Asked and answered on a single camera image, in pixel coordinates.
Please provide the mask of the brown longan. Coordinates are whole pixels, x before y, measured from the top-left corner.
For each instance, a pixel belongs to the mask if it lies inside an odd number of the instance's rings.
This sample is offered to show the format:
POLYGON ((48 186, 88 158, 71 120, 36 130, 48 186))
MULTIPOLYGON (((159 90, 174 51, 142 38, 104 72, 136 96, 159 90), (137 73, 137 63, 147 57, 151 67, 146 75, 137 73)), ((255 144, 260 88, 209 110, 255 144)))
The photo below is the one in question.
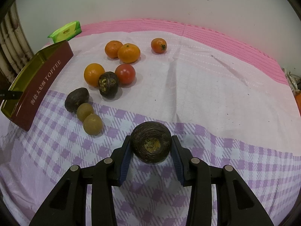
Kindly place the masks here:
POLYGON ((83 128, 87 134, 97 136, 103 128, 102 119, 96 114, 90 114, 85 118, 83 128))
POLYGON ((83 103, 77 109, 77 117, 84 122, 87 116, 94 113, 93 106, 90 103, 83 103))

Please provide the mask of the yellow orange fruit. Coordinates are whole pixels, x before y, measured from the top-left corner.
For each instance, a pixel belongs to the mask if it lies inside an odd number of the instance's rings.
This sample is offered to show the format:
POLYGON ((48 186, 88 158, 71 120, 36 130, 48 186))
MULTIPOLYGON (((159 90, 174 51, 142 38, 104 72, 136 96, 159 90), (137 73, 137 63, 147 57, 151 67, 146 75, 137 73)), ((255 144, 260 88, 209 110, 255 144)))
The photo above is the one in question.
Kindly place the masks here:
POLYGON ((98 79, 105 73, 105 69, 98 63, 89 64, 84 70, 84 80, 94 88, 98 88, 98 79))

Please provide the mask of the large dark passion fruit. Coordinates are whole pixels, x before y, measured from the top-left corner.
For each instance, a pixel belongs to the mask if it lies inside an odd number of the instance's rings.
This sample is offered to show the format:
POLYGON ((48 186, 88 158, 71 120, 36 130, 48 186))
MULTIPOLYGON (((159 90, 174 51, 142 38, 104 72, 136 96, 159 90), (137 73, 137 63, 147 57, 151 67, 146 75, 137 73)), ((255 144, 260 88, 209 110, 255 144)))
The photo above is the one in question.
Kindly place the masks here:
POLYGON ((163 162, 171 150, 171 132, 160 122, 143 122, 132 131, 130 145, 142 162, 157 164, 163 162))

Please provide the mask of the orange mandarin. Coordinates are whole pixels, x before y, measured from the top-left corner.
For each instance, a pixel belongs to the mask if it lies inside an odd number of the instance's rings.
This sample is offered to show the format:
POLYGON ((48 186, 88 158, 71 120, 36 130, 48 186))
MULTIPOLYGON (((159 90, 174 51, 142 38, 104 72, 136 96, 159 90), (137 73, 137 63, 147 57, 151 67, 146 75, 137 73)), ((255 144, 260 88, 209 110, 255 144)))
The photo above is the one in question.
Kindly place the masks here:
POLYGON ((132 43, 124 44, 117 52, 118 59, 126 64, 136 62, 140 58, 140 54, 139 47, 132 43))
POLYGON ((105 46, 105 54, 111 59, 116 59, 118 58, 118 51, 122 46, 123 44, 120 41, 109 41, 105 46))

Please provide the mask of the red tomato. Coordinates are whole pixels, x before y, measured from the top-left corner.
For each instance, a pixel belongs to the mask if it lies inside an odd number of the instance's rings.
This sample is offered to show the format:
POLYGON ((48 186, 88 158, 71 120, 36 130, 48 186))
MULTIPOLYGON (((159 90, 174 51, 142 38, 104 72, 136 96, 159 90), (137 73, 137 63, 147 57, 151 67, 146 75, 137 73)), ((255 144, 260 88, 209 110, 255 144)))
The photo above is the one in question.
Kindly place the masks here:
POLYGON ((136 77, 136 71, 133 66, 129 64, 121 64, 115 69, 119 81, 123 85, 131 84, 136 77))

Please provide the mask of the red gold toffee tin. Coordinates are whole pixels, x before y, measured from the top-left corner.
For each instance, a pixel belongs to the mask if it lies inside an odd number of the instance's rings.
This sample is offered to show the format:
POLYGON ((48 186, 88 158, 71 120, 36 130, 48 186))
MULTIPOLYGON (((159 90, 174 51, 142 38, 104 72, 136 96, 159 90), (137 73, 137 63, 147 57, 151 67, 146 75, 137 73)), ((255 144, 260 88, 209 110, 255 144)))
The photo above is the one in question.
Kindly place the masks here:
POLYGON ((73 57, 68 41, 38 51, 17 75, 7 91, 22 91, 20 99, 2 101, 2 113, 14 124, 29 131, 50 86, 73 57))

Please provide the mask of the beige radiator pipes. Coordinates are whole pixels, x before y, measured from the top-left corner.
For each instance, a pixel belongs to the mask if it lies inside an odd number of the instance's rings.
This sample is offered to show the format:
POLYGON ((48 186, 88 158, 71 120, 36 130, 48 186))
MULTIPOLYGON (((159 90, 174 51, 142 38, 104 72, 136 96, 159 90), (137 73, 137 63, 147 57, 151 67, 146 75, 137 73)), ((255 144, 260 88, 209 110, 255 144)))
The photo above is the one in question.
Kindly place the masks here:
POLYGON ((0 37, 1 75, 12 83, 34 55, 21 28, 15 3, 1 21, 0 37))

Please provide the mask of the green tissue pack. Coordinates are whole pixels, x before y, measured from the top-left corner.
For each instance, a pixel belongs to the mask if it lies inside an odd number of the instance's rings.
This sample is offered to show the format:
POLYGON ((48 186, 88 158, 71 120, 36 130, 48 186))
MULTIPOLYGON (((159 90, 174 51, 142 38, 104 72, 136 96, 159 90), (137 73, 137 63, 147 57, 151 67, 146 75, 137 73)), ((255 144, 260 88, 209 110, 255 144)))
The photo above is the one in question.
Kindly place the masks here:
POLYGON ((53 41, 53 43, 61 42, 64 40, 70 40, 75 36, 82 33, 81 24, 79 21, 72 21, 63 27, 56 29, 51 33, 48 38, 53 41))

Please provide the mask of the orange plastic bag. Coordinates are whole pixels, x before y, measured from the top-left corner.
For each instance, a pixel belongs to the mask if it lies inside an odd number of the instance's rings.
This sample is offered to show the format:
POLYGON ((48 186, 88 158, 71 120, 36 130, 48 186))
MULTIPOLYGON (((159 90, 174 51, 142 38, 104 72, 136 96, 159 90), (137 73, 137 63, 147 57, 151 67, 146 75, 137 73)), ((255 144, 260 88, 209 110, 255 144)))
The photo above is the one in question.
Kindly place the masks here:
POLYGON ((299 113, 301 114, 301 92, 300 91, 297 92, 294 97, 295 97, 296 104, 298 106, 299 113))

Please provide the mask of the small orange tomato far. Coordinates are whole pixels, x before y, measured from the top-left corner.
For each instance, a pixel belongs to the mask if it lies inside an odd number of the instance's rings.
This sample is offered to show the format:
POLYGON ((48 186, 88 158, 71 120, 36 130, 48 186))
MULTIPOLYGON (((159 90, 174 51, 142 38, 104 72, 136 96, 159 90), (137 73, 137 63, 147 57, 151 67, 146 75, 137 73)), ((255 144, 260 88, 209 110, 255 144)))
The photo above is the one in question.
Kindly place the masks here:
POLYGON ((151 49, 156 54, 163 54, 167 50, 167 42, 163 38, 155 38, 151 41, 151 49))

